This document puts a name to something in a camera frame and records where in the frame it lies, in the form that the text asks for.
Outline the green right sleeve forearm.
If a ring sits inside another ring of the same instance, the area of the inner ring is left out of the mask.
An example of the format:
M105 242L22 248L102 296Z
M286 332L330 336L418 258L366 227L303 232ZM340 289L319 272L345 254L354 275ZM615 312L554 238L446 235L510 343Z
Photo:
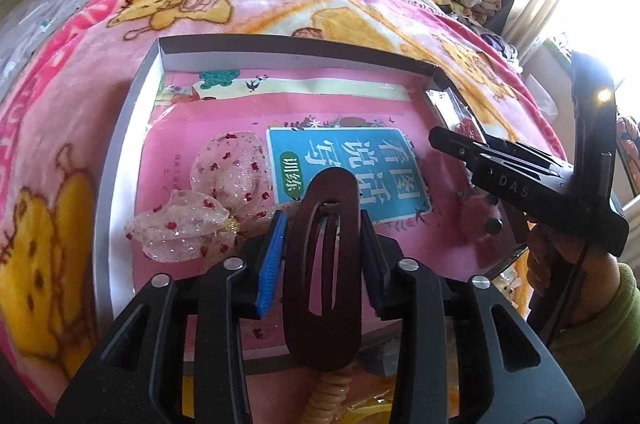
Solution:
M620 288L597 316L558 334L551 353L587 409L601 402L639 345L639 290L632 269L619 264Z

